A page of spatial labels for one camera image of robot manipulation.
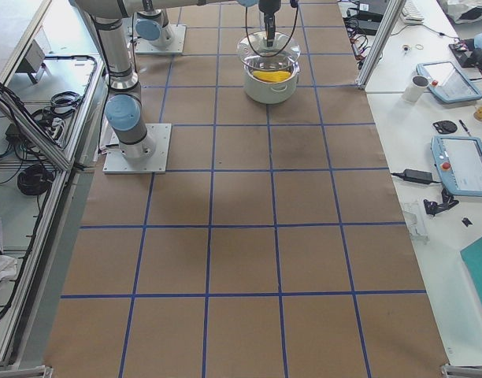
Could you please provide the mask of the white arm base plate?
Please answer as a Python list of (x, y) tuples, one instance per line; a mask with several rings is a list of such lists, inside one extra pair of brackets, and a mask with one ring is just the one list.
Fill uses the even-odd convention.
[(137, 54), (174, 55), (184, 51), (187, 27), (184, 24), (168, 24), (161, 28), (157, 24), (139, 23), (135, 26)]
[(112, 132), (102, 171), (106, 174), (165, 173), (172, 134), (171, 124), (146, 124), (146, 138), (134, 145), (119, 143)]

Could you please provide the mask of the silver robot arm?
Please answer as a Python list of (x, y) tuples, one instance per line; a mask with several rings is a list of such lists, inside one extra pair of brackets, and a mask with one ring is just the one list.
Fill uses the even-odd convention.
[(76, 1), (94, 26), (95, 36), (106, 63), (109, 82), (104, 116), (119, 141), (119, 149), (129, 160), (148, 158), (156, 150), (143, 120), (141, 85), (135, 64), (122, 31), (122, 20), (142, 13), (157, 19), (161, 27), (167, 21), (166, 9), (204, 6), (207, 1)]
[(165, 9), (138, 12), (135, 31), (138, 37), (159, 49), (169, 46), (174, 40), (174, 32), (169, 26), (169, 17)]

